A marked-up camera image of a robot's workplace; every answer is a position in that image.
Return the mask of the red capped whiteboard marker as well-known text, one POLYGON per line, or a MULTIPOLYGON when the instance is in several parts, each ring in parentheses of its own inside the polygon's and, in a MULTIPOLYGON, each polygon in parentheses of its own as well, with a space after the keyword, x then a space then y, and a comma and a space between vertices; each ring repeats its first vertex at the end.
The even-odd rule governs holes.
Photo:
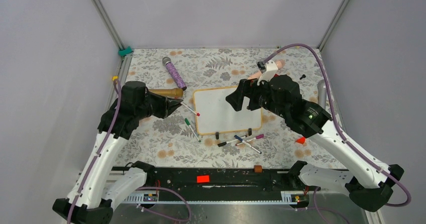
POLYGON ((191 107, 189 107, 187 104, 181 102, 180 103, 182 106, 184 106, 186 109, 188 109, 191 113, 193 113, 196 116, 200 116, 200 113, 196 112, 194 109, 192 109, 191 107))

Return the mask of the yellow framed whiteboard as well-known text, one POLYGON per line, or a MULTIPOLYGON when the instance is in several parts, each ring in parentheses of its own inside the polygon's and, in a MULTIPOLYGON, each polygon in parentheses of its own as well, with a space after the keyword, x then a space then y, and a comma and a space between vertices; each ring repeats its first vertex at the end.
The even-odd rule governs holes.
POLYGON ((193 92, 194 108, 200 113, 196 117, 199 135, 233 133, 262 128, 262 110, 235 111, 226 97, 237 89, 236 86, 198 89, 193 92))

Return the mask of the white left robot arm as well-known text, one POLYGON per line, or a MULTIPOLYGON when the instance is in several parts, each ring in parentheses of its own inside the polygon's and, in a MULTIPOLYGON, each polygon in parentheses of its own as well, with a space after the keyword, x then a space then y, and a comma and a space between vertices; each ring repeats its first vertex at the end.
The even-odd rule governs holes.
POLYGON ((142 119, 164 119, 177 110, 181 99, 168 98, 148 90, 141 81, 121 85, 113 80, 118 95, 101 116, 95 144, 79 179, 65 198, 55 200, 52 209, 67 223, 109 223, 117 206, 138 188, 155 185, 154 166, 136 161, 127 173, 105 187, 113 164, 142 119))

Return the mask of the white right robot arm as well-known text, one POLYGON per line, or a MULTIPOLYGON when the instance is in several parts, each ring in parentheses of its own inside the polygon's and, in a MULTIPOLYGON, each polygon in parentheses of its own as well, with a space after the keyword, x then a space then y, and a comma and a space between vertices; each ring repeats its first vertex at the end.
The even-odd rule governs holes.
POLYGON ((289 170, 290 187, 336 191, 370 212, 389 205, 393 186, 404 170, 379 161, 344 137, 333 117, 317 103, 303 99, 298 83, 289 76, 275 76, 270 81, 243 79, 226 101, 240 111, 245 98, 249 99, 248 110, 263 108, 283 118, 292 131, 311 139, 346 167, 346 171, 337 171, 297 161, 289 170))

